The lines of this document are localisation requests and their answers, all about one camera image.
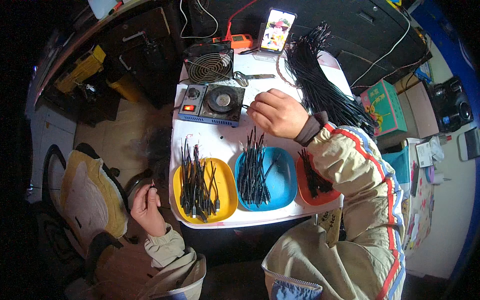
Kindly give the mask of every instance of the white wall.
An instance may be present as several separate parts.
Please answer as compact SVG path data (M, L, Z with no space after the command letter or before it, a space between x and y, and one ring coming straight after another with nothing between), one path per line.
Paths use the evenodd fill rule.
M48 148L50 145L56 144L65 159L68 159L68 154L73 148L73 138L77 124L46 106L39 106L35 111L27 111L27 114L32 130L33 167L31 183L34 187L27 199L33 203L42 199L43 163ZM59 193L62 177L63 167L57 157L53 156L50 162L49 177L52 194Z
M432 44L431 52L433 80L442 83L453 76L452 72L435 44ZM407 269L414 275L449 278L462 251L475 198L476 175L475 160L460 161L456 137L475 126L475 123L463 126L451 134L451 141L442 146L445 159L437 167L445 178L452 181L434 188L430 234L406 260Z

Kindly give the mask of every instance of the phone screen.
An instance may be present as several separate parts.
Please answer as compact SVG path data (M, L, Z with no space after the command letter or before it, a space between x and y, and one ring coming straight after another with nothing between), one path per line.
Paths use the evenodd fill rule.
M261 48L282 51L294 20L294 14L272 9L268 16Z

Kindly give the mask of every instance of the blue bowl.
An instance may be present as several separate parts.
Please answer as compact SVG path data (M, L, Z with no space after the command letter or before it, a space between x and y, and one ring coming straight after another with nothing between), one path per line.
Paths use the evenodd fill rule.
M270 192L270 202L262 203L260 207L250 204L248 207L240 196L238 190L240 165L243 163L245 154L242 153L235 163L235 181L237 183L237 195L243 207L254 212L264 212L279 209L289 205L297 196L297 173L292 156L282 148L266 147L264 158L264 172L267 172L272 162L280 155L266 178L266 188Z

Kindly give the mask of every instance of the green box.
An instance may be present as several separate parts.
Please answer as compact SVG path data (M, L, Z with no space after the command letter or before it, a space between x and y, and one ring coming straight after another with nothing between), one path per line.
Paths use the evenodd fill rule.
M381 80L360 94L365 111L380 124L375 136L395 130L407 131L402 107L396 95L396 89L385 80Z

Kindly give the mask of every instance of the beige jacket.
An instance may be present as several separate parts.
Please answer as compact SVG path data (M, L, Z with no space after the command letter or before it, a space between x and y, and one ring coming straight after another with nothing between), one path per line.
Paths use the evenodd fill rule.
M308 146L316 169L345 196L346 241L338 241L340 211L286 232L262 267L271 299L400 299L402 190L395 171L360 129L327 123Z
M152 267L161 268L140 291L137 299L198 300L206 275L206 260L194 249L185 247L183 238L167 223L162 237L148 235L145 250Z

